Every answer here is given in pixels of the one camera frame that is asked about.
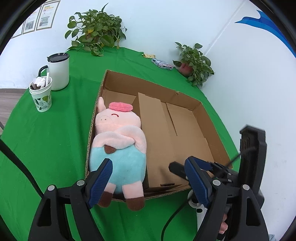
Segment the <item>person's right hand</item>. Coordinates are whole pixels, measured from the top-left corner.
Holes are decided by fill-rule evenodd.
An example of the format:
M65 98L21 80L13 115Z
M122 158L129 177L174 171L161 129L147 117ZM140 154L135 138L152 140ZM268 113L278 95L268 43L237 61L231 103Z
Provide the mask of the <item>person's right hand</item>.
M225 222L226 220L227 220L227 214L224 214L223 219L222 219L222 223L221 223L221 226L220 226L219 234L224 234L224 232L226 232L226 230L228 228L228 225Z

